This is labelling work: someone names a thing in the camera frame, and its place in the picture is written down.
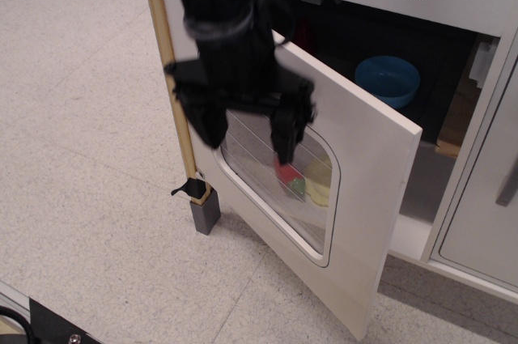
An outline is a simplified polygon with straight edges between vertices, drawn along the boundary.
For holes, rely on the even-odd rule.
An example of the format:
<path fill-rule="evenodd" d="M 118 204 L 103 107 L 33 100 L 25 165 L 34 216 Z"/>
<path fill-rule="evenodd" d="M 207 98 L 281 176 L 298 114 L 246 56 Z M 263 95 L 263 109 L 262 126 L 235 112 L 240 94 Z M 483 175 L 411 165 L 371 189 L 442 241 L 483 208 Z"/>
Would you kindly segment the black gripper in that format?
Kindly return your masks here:
<path fill-rule="evenodd" d="M 198 57 L 170 62 L 164 72 L 173 94 L 200 139 L 218 148 L 227 132 L 226 109 L 270 113 L 271 140 L 280 164 L 293 161 L 295 148 L 315 118 L 312 81 L 276 59 L 272 32 L 249 33 L 223 43 L 202 42 Z"/>

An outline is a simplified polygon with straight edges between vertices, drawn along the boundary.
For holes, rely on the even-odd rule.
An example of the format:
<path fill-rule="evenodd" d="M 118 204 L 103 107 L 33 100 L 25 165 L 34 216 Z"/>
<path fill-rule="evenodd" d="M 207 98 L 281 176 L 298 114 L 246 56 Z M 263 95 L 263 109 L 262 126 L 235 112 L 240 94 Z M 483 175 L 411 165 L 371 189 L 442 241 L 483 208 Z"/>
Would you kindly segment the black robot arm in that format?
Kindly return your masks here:
<path fill-rule="evenodd" d="M 281 66 L 270 6 L 278 0 L 181 0 L 183 24 L 198 57 L 169 63 L 174 93 L 202 141 L 215 149 L 228 129 L 227 110 L 267 115 L 281 164 L 314 119 L 312 81 Z"/>

